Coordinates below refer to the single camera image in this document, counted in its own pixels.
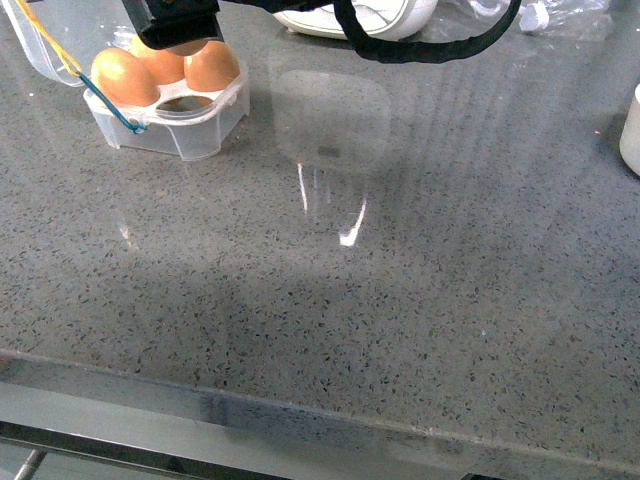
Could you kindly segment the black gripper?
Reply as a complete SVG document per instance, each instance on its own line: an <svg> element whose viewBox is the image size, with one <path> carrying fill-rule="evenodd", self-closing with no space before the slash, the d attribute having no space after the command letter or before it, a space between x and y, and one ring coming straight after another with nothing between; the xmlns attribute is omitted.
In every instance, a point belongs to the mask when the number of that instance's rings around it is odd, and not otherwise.
<svg viewBox="0 0 640 480"><path fill-rule="evenodd" d="M122 5L137 36L151 49L223 39L217 1L123 0Z"/></svg>

